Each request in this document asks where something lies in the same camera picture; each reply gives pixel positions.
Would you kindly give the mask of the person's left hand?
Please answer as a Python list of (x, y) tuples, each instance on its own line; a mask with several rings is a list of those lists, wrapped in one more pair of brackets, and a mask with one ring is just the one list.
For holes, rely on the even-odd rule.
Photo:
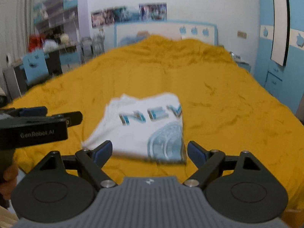
[(13, 161), (12, 165), (10, 165), (3, 173), (4, 182), (1, 183), (0, 191), (6, 201), (11, 198), (11, 194), (17, 185), (18, 172), (18, 164), (16, 161)]

